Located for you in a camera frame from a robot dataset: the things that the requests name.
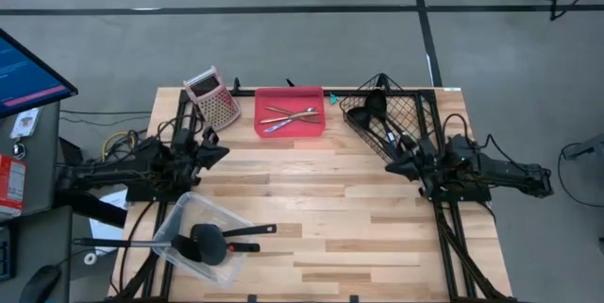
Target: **pink cheese grater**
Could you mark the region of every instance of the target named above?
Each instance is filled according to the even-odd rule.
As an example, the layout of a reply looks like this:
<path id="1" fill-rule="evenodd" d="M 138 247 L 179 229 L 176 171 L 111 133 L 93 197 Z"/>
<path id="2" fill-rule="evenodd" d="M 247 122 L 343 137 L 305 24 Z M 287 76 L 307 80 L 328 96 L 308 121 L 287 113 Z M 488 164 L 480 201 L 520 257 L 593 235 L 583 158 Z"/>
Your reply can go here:
<path id="1" fill-rule="evenodd" d="M 230 125 L 239 117 L 239 104 L 230 96 L 214 66 L 183 82 L 191 101 L 197 106 L 205 122 L 215 130 Z"/>

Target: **clear plastic container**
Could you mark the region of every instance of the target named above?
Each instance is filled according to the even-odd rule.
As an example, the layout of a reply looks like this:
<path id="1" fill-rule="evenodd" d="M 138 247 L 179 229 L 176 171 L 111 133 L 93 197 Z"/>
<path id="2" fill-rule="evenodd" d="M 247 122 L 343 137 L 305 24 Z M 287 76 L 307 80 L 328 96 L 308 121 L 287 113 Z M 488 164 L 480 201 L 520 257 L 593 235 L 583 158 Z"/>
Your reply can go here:
<path id="1" fill-rule="evenodd" d="M 177 234 L 191 237 L 191 228 L 195 224 L 214 224 L 222 231 L 253 226 L 239 215 L 213 204 L 199 194 L 189 192 L 178 199 L 153 237 L 153 241 L 172 241 Z M 254 243 L 254 238 L 252 236 L 229 237 L 227 241 Z M 172 247 L 153 247 L 153 251 L 174 266 L 186 269 L 199 278 L 207 279 L 220 288 L 226 288 L 233 282 L 241 270 L 246 255 L 243 252 L 227 252 L 225 261 L 210 266 L 204 262 L 190 261 Z"/>

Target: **yellow cable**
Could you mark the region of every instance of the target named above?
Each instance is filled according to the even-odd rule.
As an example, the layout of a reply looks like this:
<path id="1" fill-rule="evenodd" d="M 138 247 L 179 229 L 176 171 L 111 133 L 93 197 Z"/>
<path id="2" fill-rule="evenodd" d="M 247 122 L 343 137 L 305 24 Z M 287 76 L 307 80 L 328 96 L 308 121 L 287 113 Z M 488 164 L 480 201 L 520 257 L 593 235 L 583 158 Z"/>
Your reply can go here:
<path id="1" fill-rule="evenodd" d="M 101 150 L 102 161 L 105 161 L 105 158 L 107 156 L 107 145 L 109 144 L 109 142 L 111 142 L 113 139 L 115 139 L 117 137 L 123 137 L 123 136 L 127 136 L 127 135 L 128 135 L 128 132 L 117 132 L 105 140 L 105 142 L 103 143 L 103 148 Z M 131 139 L 130 147 L 134 148 L 134 137 L 130 137 L 130 139 Z"/>

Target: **white paper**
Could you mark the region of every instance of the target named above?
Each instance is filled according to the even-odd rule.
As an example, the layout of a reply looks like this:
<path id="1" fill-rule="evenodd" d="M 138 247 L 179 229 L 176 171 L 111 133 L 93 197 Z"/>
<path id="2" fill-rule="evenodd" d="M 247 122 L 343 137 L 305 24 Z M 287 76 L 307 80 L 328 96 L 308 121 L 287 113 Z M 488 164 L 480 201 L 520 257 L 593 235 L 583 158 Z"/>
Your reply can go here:
<path id="1" fill-rule="evenodd" d="M 107 194 L 99 199 L 106 203 L 109 203 L 118 208 L 126 209 L 126 192 L 127 190 L 122 190 L 120 192 L 116 192 L 114 194 Z M 111 225 L 107 225 L 97 221 L 96 219 L 91 219 L 91 230 L 93 238 L 101 238 L 101 239 L 122 239 L 123 229 L 119 227 L 114 227 Z M 116 249 L 113 246 L 96 246 L 96 255 L 102 256 L 105 255 L 106 252 L 111 252 Z"/>
<path id="2" fill-rule="evenodd" d="M 39 108 L 35 108 L 19 113 L 17 120 L 15 120 L 15 126 L 12 127 L 12 132 L 10 132 L 10 138 L 29 137 L 34 134 L 39 111 Z"/>

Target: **red box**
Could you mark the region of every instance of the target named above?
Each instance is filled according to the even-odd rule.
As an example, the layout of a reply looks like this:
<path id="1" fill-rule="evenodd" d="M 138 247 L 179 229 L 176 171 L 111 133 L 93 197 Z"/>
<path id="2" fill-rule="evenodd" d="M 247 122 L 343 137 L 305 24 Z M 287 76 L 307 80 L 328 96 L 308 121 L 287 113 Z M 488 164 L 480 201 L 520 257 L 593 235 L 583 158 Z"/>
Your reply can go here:
<path id="1" fill-rule="evenodd" d="M 260 124 L 262 119 L 287 116 L 264 107 L 270 106 L 285 109 L 291 112 L 300 112 L 307 108 L 315 108 L 319 112 L 313 118 L 321 122 L 307 123 L 294 120 L 273 132 L 264 132 L 264 129 L 274 126 L 280 122 Z M 262 138 L 301 138 L 319 137 L 325 130 L 325 99 L 321 87 L 275 87 L 256 90 L 256 112 L 254 118 L 254 129 Z"/>
<path id="2" fill-rule="evenodd" d="M 25 164 L 0 155 L 0 217 L 15 217 L 23 209 Z"/>

